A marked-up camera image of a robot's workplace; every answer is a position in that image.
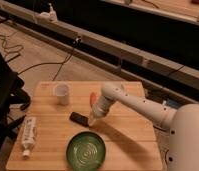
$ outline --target white cup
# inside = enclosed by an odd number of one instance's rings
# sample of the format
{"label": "white cup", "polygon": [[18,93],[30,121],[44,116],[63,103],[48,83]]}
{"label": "white cup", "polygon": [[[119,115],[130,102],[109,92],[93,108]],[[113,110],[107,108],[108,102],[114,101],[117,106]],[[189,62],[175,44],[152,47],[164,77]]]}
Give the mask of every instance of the white cup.
{"label": "white cup", "polygon": [[66,84],[61,83],[54,87],[53,95],[59,99],[60,104],[69,104],[69,87]]}

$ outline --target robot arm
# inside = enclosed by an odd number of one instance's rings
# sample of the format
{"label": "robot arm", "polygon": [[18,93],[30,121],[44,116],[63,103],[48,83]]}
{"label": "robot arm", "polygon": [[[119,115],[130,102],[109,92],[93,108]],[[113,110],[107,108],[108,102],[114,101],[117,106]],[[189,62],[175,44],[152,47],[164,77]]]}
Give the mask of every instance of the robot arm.
{"label": "robot arm", "polygon": [[132,96],[124,91],[122,85],[106,83],[102,86],[100,98],[92,106],[92,117],[106,116],[116,101],[169,131],[168,171],[199,171],[199,104],[175,110]]}
{"label": "robot arm", "polygon": [[105,83],[103,85],[102,94],[92,107],[94,117],[101,118],[106,116],[109,108],[116,101],[136,110],[160,128],[167,131],[170,130],[173,116],[176,113],[175,109],[145,98],[130,95],[119,84]]}

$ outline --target green bowl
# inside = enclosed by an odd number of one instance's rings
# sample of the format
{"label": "green bowl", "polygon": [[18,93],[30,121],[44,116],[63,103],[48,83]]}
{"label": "green bowl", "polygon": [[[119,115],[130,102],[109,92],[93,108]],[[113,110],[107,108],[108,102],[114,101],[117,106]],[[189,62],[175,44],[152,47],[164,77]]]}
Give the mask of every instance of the green bowl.
{"label": "green bowl", "polygon": [[68,144],[66,157],[74,171],[96,171],[105,159],[105,144],[93,132],[81,132]]}

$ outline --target black chair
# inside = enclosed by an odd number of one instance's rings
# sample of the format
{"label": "black chair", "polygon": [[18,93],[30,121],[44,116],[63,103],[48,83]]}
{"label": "black chair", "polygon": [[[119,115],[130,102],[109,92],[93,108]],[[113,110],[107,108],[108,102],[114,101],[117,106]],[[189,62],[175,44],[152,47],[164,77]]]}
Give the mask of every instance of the black chair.
{"label": "black chair", "polygon": [[22,89],[23,80],[13,72],[0,53],[0,149],[6,137],[15,139],[17,133],[13,131],[18,127],[25,116],[16,120],[10,120],[9,112],[11,104],[21,104],[20,109],[26,109],[30,104],[29,95]]}

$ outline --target desk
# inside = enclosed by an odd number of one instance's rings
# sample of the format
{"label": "desk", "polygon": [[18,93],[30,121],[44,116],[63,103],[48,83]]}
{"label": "desk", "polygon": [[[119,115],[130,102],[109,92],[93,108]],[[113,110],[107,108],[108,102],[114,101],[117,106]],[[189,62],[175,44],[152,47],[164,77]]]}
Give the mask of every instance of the desk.
{"label": "desk", "polygon": [[[152,124],[133,110],[115,103],[108,116],[93,128],[84,128],[69,120],[72,111],[88,116],[89,95],[103,82],[65,82],[70,87],[70,104],[61,106],[52,95],[59,82],[40,82],[27,116],[37,117],[36,145],[28,160],[22,158],[19,132],[7,163],[9,171],[70,170],[65,152],[69,140],[85,130],[99,134],[106,145],[106,158],[100,170],[161,170],[162,162]],[[140,82],[123,82],[127,92],[144,96]]]}
{"label": "desk", "polygon": [[[110,0],[117,3],[124,3],[124,0]],[[147,0],[155,4],[159,9],[176,14],[187,15],[197,18],[199,16],[199,4],[191,3],[191,0]],[[154,5],[143,0],[133,0],[131,5],[143,5],[155,8]]]}

